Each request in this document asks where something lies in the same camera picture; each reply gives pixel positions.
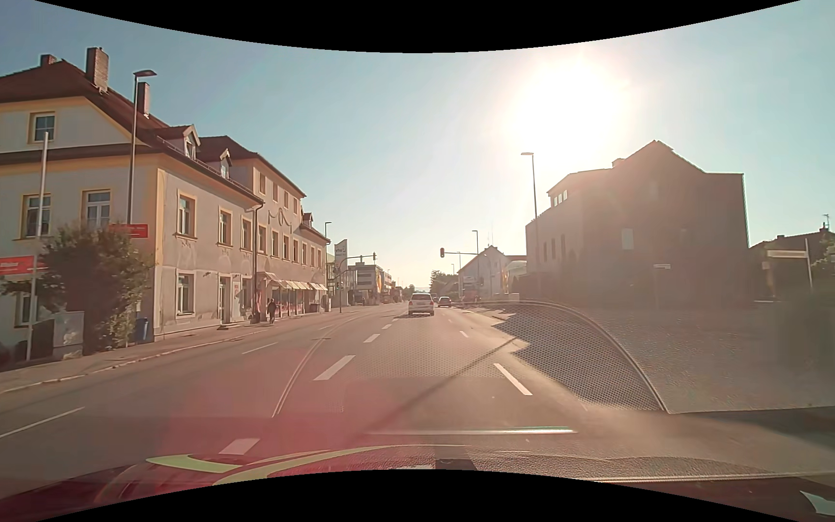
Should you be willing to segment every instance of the trash bin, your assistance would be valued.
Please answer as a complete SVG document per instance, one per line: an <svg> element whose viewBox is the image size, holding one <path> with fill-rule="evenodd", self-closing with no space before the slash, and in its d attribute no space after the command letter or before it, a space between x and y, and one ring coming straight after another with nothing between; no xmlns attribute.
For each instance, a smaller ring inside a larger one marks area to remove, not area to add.
<svg viewBox="0 0 835 522"><path fill-rule="evenodd" d="M150 327L150 319L143 317L138 318L133 327L133 339L136 343L143 343L146 341L146 334Z"/></svg>

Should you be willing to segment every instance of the person walking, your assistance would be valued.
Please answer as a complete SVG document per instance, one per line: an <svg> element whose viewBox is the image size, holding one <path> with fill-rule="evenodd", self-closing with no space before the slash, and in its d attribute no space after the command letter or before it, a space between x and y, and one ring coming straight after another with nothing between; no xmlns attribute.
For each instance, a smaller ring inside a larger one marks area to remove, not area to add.
<svg viewBox="0 0 835 522"><path fill-rule="evenodd" d="M270 299L269 304L266 305L266 312L269 313L269 324L275 321L275 299Z"/></svg>

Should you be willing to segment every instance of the windshield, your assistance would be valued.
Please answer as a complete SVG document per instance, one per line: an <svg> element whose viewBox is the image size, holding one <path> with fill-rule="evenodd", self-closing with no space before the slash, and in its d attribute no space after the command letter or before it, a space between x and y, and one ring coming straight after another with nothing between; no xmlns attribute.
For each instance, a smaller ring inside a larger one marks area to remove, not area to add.
<svg viewBox="0 0 835 522"><path fill-rule="evenodd" d="M835 2L365 48L5 1L0 501L835 488Z"/></svg>

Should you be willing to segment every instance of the car hood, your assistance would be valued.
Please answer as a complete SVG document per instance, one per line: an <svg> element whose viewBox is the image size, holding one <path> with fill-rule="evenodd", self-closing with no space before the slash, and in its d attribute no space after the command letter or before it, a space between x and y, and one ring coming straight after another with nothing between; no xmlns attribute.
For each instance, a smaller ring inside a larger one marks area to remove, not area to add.
<svg viewBox="0 0 835 522"><path fill-rule="evenodd" d="M478 470L590 479L733 505L796 520L835 515L835 488L735 464L678 457L590 459L486 451L443 444L384 444L271 457L178 454L145 459L0 500L0 522L30 522L128 500L206 486L338 471ZM619 470L652 476L615 477ZM685 475L694 470L694 475Z"/></svg>

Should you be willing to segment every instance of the chimney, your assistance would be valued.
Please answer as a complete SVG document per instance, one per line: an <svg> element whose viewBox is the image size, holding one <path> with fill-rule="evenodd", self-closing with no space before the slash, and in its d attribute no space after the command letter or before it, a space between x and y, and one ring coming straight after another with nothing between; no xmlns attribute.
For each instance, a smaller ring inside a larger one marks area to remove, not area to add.
<svg viewBox="0 0 835 522"><path fill-rule="evenodd" d="M146 82L137 83L137 112L150 117L150 85Z"/></svg>
<svg viewBox="0 0 835 522"><path fill-rule="evenodd" d="M89 47L86 50L86 78L99 88L106 91L109 88L109 55L102 47Z"/></svg>

